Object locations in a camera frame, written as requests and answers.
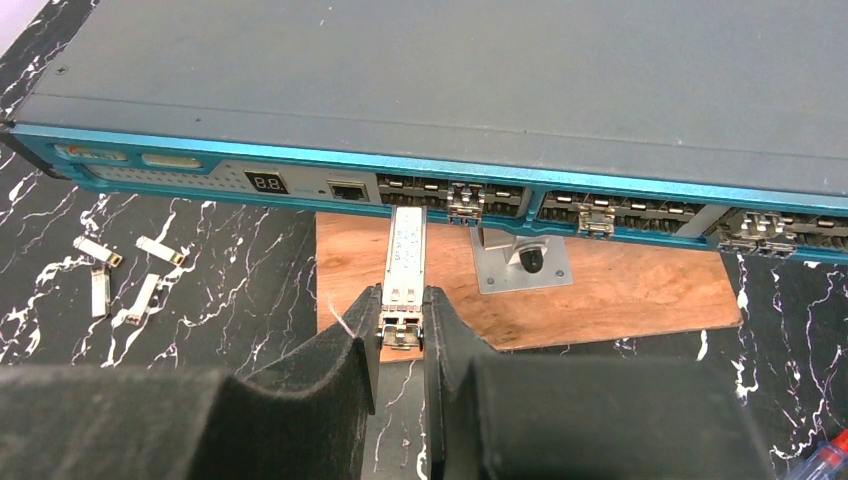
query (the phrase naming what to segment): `marble surface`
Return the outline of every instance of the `marble surface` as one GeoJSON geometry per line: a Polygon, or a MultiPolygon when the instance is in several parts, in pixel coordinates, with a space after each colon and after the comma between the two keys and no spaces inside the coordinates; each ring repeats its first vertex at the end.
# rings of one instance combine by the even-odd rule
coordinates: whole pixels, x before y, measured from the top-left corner
{"type": "MultiPolygon", "coordinates": [[[[96,3],[45,7],[0,59],[0,111],[19,104],[96,3]]],[[[41,175],[4,148],[0,363],[208,365],[247,374],[314,334],[314,242],[310,212],[99,196],[41,175]],[[71,246],[83,233],[125,257],[113,272],[114,311],[133,302],[146,273],[166,275],[141,326],[91,319],[91,262],[71,246]],[[139,235],[187,252],[186,264],[148,258],[134,247],[139,235]]],[[[735,257],[725,264],[745,317],[738,329],[515,354],[705,362],[757,420],[780,475],[848,427],[848,268],[735,257]]],[[[421,362],[383,366],[364,478],[424,478],[422,381],[421,362]]]]}

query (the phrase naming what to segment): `perforated panel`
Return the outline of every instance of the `perforated panel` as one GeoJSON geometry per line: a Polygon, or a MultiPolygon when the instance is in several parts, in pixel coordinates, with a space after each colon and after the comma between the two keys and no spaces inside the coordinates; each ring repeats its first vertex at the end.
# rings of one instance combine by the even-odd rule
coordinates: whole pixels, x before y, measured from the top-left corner
{"type": "Polygon", "coordinates": [[[186,190],[248,193],[278,197],[276,193],[259,192],[245,176],[245,171],[277,172],[282,176],[290,196],[305,199],[328,200],[333,198],[327,182],[361,183],[368,192],[368,201],[354,203],[380,204],[377,179],[374,174],[347,170],[329,170],[295,165],[275,165],[261,162],[224,160],[208,175],[197,175],[172,170],[151,170],[109,165],[86,165],[97,176],[110,182],[162,185],[186,190]]]}

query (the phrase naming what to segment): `digital display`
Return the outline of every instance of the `digital display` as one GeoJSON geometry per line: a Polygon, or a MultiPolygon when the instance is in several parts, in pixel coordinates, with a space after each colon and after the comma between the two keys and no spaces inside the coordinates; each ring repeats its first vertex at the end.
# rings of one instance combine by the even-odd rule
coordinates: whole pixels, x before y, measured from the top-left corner
{"type": "Polygon", "coordinates": [[[283,178],[277,172],[244,172],[251,185],[259,192],[263,193],[279,193],[288,195],[286,184],[283,183],[283,178]]]}

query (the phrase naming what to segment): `ethernet port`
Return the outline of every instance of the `ethernet port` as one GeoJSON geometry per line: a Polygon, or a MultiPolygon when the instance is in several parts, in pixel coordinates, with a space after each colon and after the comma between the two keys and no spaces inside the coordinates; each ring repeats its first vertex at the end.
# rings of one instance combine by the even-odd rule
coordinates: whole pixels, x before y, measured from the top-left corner
{"type": "Polygon", "coordinates": [[[351,182],[327,182],[330,186],[330,191],[333,192],[333,198],[337,200],[347,200],[350,202],[367,202],[368,189],[364,183],[351,182]]]}

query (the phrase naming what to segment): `metal plate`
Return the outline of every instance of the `metal plate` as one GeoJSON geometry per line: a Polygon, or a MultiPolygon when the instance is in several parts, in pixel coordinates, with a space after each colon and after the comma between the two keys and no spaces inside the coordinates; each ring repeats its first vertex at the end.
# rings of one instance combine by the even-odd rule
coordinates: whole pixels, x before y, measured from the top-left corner
{"type": "Polygon", "coordinates": [[[471,247],[477,268],[477,285],[480,293],[515,292],[536,288],[564,287],[571,285],[571,265],[562,237],[550,237],[545,262],[538,273],[527,273],[521,264],[507,265],[503,249],[485,250],[480,242],[480,233],[471,230],[471,247]]]}

